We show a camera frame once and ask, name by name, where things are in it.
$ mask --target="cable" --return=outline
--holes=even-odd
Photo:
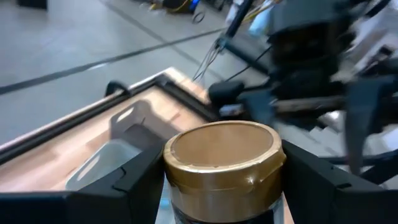
[[[186,6],[187,4],[191,3],[191,1],[192,0],[185,0],[179,7],[175,8],[175,9],[154,3],[150,6],[150,9],[165,8],[167,10],[167,12],[169,12],[169,13],[176,13],[179,10],[181,10],[184,6]],[[206,16],[205,11],[198,12],[198,13],[194,14],[192,17],[192,24],[199,24],[205,18],[205,16]]]
[[[205,55],[205,58],[201,62],[197,72],[193,76],[193,78],[192,78],[193,81],[196,81],[198,78],[200,78],[200,79],[204,78],[208,67],[216,60],[218,53],[219,53],[219,51],[216,48],[216,43],[214,43],[211,46],[210,50]]]
[[[380,0],[372,9],[370,9],[365,16],[368,18],[374,17],[376,14],[381,12],[391,0]]]
[[[265,51],[264,51],[263,53],[261,53],[260,56],[258,56],[258,57],[254,60],[254,62],[257,62],[262,56],[264,56],[264,55],[271,49],[271,47],[272,47],[272,46],[269,46],[267,49],[265,49]],[[244,68],[244,69],[242,69],[241,71],[235,73],[235,75],[233,75],[233,76],[227,78],[225,81],[226,81],[226,82],[227,82],[227,81],[230,81],[231,79],[235,78],[236,76],[242,74],[244,71],[246,71],[246,70],[249,69],[250,67],[251,67],[251,65],[248,65],[246,68]]]
[[[274,6],[278,2],[279,2],[278,0],[272,0],[271,3],[269,3],[269,5],[267,5],[265,7],[261,6],[260,9],[257,9],[257,8],[253,9],[251,12],[248,12],[248,14],[244,17],[242,23],[249,22],[251,19],[255,18],[258,14],[269,9],[270,7]]]

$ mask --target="gray floor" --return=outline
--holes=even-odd
[[[224,27],[224,14],[200,7],[206,10],[206,17],[193,25],[189,16],[148,11],[148,5],[131,0],[49,0],[47,13],[1,0],[0,88]],[[361,36],[377,22],[371,24]],[[168,67],[192,77],[218,35],[0,95],[0,144],[99,100],[110,80],[130,85]],[[220,55],[208,70],[204,85],[208,87],[245,66],[230,54]],[[241,78],[248,84],[266,79],[250,69]],[[343,154],[341,136],[333,131],[305,133],[281,125],[280,133],[314,154]]]

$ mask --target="floor line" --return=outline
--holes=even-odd
[[[163,43],[167,42],[167,40],[165,40],[161,35],[155,33],[153,30],[151,30],[148,27],[144,26],[139,21],[137,21],[135,18],[131,17],[129,14],[127,14],[124,11],[120,10],[116,6],[112,5],[111,3],[107,2],[107,1],[104,1],[104,0],[98,0],[98,1],[102,2],[108,9],[110,9],[111,11],[113,11],[114,13],[116,13],[117,15],[119,15],[120,17],[125,19],[126,21],[130,22],[132,25],[135,25],[140,30],[144,31],[145,33],[147,33],[151,37],[155,38],[156,40],[158,40],[160,42],[163,42]],[[201,61],[198,61],[197,59],[195,59],[194,57],[192,57],[188,53],[184,52],[183,50],[180,50],[178,47],[173,45],[173,46],[171,46],[171,49],[174,50],[179,55],[181,55],[183,58],[185,58],[185,59],[197,64],[198,66],[201,64]],[[219,81],[224,80],[224,78],[220,74],[218,74],[217,72],[213,71],[212,69],[209,68],[207,71],[210,74],[214,75]]]
[[[158,50],[158,49],[169,47],[169,46],[172,46],[172,45],[175,45],[175,44],[184,43],[186,41],[193,40],[193,39],[196,39],[196,38],[200,38],[200,37],[204,37],[204,36],[207,36],[207,35],[211,35],[211,34],[219,32],[221,30],[222,29],[212,30],[212,31],[205,32],[205,33],[198,34],[198,35],[194,35],[194,36],[191,36],[191,37],[186,37],[186,38],[183,38],[183,39],[180,39],[180,40],[175,40],[175,41],[172,41],[172,42],[166,42],[166,43],[155,45],[155,46],[152,46],[152,47],[147,47],[147,48],[144,48],[144,49],[136,50],[136,51],[133,51],[133,52],[130,52],[130,53],[117,55],[115,57],[102,59],[102,60],[99,60],[97,62],[87,63],[86,65],[80,65],[80,66],[77,66],[77,67],[74,67],[74,68],[69,68],[69,69],[66,69],[66,70],[63,70],[63,71],[60,71],[60,72],[50,73],[50,74],[47,74],[47,75],[44,75],[44,76],[41,76],[41,77],[37,77],[37,78],[30,79],[30,80],[22,81],[22,82],[19,82],[19,83],[10,84],[10,85],[7,85],[7,86],[0,86],[0,96],[8,94],[8,93],[12,93],[14,91],[22,90],[22,89],[33,87],[33,86],[36,86],[36,85],[40,85],[40,84],[43,84],[43,83],[51,82],[51,81],[57,80],[59,78],[68,77],[68,76],[74,75],[76,73],[80,73],[80,72],[84,72],[84,71],[92,70],[92,69],[97,69],[97,68],[109,65],[111,63],[118,62],[120,60],[124,60],[124,59],[127,59],[127,58],[131,58],[131,57],[134,57],[134,56],[137,56],[137,55],[140,55],[140,54],[148,53],[148,52],[151,52],[151,51],[154,51],[154,50]]]

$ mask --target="gold jar lid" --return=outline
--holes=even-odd
[[[281,195],[279,135],[250,121],[220,121],[180,133],[164,148],[173,204],[204,222],[239,222]]]

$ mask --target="wooden tray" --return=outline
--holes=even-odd
[[[206,92],[192,83],[175,69],[167,69],[166,73],[172,80],[186,90],[205,100]],[[152,77],[136,83],[130,88],[148,82]],[[62,121],[105,102],[115,96],[109,96],[93,103],[75,113],[67,115],[53,123],[23,135],[0,146],[0,150],[54,127]],[[206,123],[194,112],[182,106],[157,87],[151,87],[142,93],[114,106],[94,118],[64,132],[50,141],[37,146],[21,156],[0,166],[0,192],[31,192],[65,189],[65,181],[104,143],[110,140],[110,120],[137,101],[145,101],[152,109],[156,119],[169,124],[176,131],[183,131]]]

